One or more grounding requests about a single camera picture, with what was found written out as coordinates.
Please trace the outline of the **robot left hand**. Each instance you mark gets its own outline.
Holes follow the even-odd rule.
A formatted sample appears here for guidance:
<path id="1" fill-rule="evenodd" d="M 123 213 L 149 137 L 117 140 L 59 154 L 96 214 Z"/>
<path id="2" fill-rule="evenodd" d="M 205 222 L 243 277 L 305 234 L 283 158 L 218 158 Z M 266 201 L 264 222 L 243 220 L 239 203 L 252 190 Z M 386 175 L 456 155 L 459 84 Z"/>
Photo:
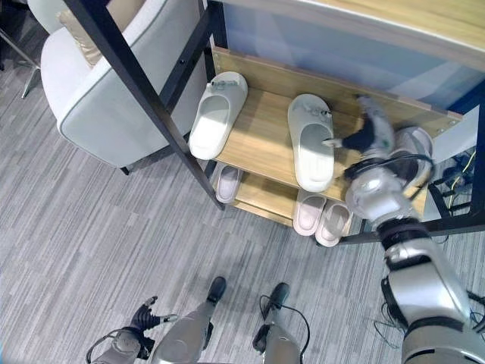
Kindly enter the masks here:
<path id="1" fill-rule="evenodd" d="M 171 323 L 178 320 L 179 316 L 177 314 L 168 315 L 154 315 L 152 313 L 152 306 L 157 301 L 157 296 L 149 297 L 135 312 L 131 318 L 129 326 L 135 328 L 141 334 L 145 331 L 150 330 L 160 324 Z"/>

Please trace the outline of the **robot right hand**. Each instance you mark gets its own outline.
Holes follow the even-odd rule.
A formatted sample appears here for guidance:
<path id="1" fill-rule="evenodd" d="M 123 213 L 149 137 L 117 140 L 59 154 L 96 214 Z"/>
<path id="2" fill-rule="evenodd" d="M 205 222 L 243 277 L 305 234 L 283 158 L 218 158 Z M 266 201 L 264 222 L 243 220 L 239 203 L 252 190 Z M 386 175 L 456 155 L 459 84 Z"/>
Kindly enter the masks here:
<path id="1" fill-rule="evenodd" d="M 383 108 L 369 95 L 356 94 L 355 99 L 361 109 L 363 126 L 356 133 L 342 139 L 326 139 L 323 146 L 345 148 L 362 155 L 382 155 L 387 157 L 395 147 L 394 129 Z"/>

